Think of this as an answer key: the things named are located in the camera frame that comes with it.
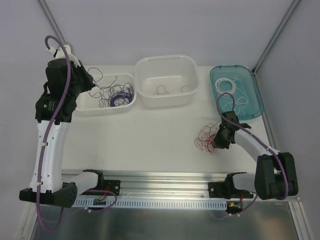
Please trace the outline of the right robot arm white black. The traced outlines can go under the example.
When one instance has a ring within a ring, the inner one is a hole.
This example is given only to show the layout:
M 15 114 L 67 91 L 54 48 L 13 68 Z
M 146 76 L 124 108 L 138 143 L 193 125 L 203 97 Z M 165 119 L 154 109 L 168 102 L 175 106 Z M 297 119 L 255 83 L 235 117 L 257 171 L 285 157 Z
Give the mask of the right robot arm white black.
M 247 123 L 240 123 L 234 111 L 220 115 L 221 124 L 213 140 L 217 149 L 240 146 L 255 161 L 255 173 L 229 173 L 220 195 L 225 199 L 238 196 L 242 191 L 256 193 L 262 200 L 285 200 L 299 192 L 294 156 L 270 147 L 253 132 Z

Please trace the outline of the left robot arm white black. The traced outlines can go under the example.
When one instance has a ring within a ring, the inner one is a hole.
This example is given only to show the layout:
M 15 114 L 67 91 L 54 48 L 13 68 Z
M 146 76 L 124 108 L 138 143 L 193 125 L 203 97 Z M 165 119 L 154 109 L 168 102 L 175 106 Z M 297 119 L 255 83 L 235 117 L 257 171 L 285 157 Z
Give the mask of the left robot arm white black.
M 63 58 L 51 60 L 45 69 L 47 81 L 44 91 L 35 104 L 38 147 L 36 163 L 29 187 L 19 192 L 24 202 L 70 208 L 78 195 L 92 192 L 95 195 L 105 190 L 103 173 L 85 169 L 81 174 L 62 178 L 62 160 L 67 131 L 70 127 L 76 100 L 81 93 L 95 85 L 93 77 L 83 64 L 70 63 L 71 75 L 67 94 L 57 115 L 55 110 L 63 95 L 68 67 Z

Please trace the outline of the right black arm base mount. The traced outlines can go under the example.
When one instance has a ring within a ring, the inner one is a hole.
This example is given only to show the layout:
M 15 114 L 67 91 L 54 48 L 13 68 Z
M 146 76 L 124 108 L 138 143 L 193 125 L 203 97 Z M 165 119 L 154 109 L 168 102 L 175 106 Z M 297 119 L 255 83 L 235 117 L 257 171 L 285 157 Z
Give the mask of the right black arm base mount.
M 209 182 L 208 194 L 210 198 L 222 198 L 226 200 L 230 199 L 252 199 L 254 195 L 247 190 L 236 189 L 234 186 L 230 186 L 225 182 Z

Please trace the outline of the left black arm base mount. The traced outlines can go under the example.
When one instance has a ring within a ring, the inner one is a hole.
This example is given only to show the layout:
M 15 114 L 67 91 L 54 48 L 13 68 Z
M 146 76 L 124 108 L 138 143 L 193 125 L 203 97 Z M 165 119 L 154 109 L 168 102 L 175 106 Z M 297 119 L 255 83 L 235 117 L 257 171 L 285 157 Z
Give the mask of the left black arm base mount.
M 104 180 L 105 190 L 114 193 L 116 196 L 120 195 L 121 181 L 120 180 Z

